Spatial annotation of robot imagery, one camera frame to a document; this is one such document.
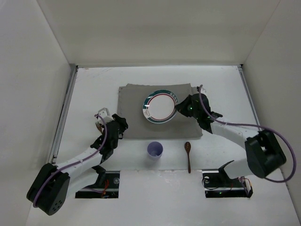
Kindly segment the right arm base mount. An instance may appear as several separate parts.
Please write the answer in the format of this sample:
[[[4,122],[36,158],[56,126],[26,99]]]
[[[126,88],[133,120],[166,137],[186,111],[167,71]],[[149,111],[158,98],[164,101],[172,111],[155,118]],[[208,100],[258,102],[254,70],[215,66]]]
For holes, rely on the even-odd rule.
[[[237,177],[230,179],[224,168],[230,161],[218,169],[202,170],[202,186],[206,198],[251,198],[253,187],[248,178]]]

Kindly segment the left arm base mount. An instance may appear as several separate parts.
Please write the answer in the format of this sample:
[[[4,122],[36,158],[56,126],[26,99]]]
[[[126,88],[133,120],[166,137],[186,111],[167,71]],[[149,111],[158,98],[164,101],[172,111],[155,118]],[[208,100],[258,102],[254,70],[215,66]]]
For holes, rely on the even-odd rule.
[[[100,165],[93,167],[98,174],[96,182],[76,192],[76,199],[117,199],[120,171],[106,171]]]

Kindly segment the lavender plastic cup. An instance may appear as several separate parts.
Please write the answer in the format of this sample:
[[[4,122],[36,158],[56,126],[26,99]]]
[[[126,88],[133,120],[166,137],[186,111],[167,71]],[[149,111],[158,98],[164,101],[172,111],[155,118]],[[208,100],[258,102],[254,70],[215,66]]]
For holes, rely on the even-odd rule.
[[[157,161],[163,153],[163,146],[160,142],[154,141],[149,143],[147,147],[147,154],[151,160]]]

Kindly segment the brown wooden spoon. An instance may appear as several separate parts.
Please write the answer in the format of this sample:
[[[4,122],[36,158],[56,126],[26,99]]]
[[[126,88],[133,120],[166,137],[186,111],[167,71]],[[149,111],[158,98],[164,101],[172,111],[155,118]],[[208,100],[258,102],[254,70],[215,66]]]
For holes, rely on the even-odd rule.
[[[188,172],[191,173],[191,164],[190,164],[190,151],[191,151],[191,144],[190,142],[186,142],[184,145],[184,149],[187,153],[187,157],[188,157]]]

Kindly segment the aluminium table rail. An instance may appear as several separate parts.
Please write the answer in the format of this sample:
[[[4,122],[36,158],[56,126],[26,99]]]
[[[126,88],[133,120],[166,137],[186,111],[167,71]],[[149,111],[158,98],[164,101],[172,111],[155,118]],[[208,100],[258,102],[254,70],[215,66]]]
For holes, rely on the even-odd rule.
[[[49,153],[47,154],[46,163],[56,163],[62,136],[63,136],[63,130],[65,127],[66,119],[68,110],[70,107],[71,97],[73,94],[76,78],[77,78],[77,72],[78,72],[78,66],[76,64],[69,64],[71,73],[69,76],[63,105],[60,112],[59,121],[55,130],[55,136],[53,139],[53,143],[50,147]]]
[[[238,71],[239,71],[242,83],[244,85],[244,88],[245,88],[245,91],[246,91],[246,94],[247,94],[247,97],[248,97],[249,104],[251,106],[251,109],[252,109],[253,116],[255,118],[256,124],[260,125],[260,121],[259,121],[256,109],[255,109],[255,106],[253,104],[253,100],[252,100],[252,97],[251,97],[251,94],[250,94],[250,91],[249,91],[249,88],[248,88],[248,85],[247,85],[247,82],[246,82],[246,78],[245,78],[245,75],[244,75],[243,65],[240,64],[237,67],[238,67]]]

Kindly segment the grey cloth placemat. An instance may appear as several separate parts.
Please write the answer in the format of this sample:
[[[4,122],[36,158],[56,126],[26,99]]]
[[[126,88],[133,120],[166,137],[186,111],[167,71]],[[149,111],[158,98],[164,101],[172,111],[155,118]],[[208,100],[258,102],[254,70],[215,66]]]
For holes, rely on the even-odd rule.
[[[117,115],[125,118],[128,129],[125,139],[199,139],[202,129],[193,118],[176,113],[174,118],[162,124],[148,121],[143,114],[143,103],[147,96],[157,90],[169,90],[182,102],[188,95],[195,94],[196,88],[187,84],[137,85],[119,87]]]

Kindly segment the left aluminium table rail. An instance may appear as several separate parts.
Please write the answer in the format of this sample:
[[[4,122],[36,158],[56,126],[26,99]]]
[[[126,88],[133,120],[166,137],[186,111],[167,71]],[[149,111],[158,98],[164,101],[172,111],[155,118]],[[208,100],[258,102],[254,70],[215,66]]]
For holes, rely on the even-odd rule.
[[[62,136],[63,136],[63,130],[65,127],[66,119],[68,110],[70,107],[71,97],[73,94],[76,78],[77,78],[77,72],[78,72],[78,66],[76,64],[69,64],[71,73],[69,76],[63,105],[60,112],[59,121],[55,130],[55,136],[53,139],[53,143],[50,147],[49,153],[47,154],[46,163],[56,163]]]

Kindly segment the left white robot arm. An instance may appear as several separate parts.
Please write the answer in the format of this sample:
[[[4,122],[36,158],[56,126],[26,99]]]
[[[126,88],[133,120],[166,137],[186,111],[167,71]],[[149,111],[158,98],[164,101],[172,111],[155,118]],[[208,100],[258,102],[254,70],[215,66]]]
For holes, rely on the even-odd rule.
[[[128,124],[117,114],[101,116],[98,113],[95,117],[101,135],[87,150],[63,163],[42,166],[26,195],[33,207],[52,216],[69,195],[103,182],[106,170],[101,164],[112,156]]]

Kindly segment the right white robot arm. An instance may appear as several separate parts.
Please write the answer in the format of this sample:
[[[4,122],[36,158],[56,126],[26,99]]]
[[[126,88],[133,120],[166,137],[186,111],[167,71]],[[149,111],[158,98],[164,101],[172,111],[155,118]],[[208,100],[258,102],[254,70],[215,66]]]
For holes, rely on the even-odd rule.
[[[196,119],[201,129],[224,137],[245,150],[244,159],[229,161],[218,169],[225,178],[249,175],[266,178],[286,163],[286,156],[273,132],[228,122],[223,115],[211,111],[204,94],[188,95],[175,109],[186,117]]]

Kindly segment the right aluminium table rail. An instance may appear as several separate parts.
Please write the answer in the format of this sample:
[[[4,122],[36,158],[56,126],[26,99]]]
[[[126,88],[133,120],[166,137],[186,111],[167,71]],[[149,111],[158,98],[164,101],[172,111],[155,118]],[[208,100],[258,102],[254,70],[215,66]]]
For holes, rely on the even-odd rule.
[[[238,67],[238,71],[239,71],[242,83],[244,85],[244,88],[245,88],[245,91],[246,91],[246,94],[247,94],[247,97],[248,97],[249,104],[251,106],[251,109],[252,109],[253,116],[255,118],[256,124],[260,125],[260,121],[259,121],[256,109],[255,109],[255,106],[253,104],[253,100],[252,100],[252,97],[251,97],[251,94],[250,94],[250,91],[249,91],[249,88],[248,88],[248,85],[247,85],[247,82],[246,82],[246,78],[245,78],[245,75],[244,75],[243,65],[240,64],[237,67]]]

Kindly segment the white plate green rim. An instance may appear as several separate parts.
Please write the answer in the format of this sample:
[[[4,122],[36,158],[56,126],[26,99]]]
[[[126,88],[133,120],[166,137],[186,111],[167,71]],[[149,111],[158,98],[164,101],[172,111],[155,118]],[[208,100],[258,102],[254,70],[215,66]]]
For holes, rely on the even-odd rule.
[[[151,123],[166,123],[176,115],[177,104],[179,101],[173,92],[166,89],[156,90],[144,100],[143,115]]]

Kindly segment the brown wooden fork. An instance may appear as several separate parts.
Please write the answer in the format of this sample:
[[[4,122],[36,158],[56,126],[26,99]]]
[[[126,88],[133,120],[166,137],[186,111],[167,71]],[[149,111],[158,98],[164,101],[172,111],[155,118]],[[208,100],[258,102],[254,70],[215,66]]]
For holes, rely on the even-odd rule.
[[[97,130],[98,130],[101,134],[103,134],[102,125],[101,125],[98,121],[95,122],[95,125],[96,125]]]

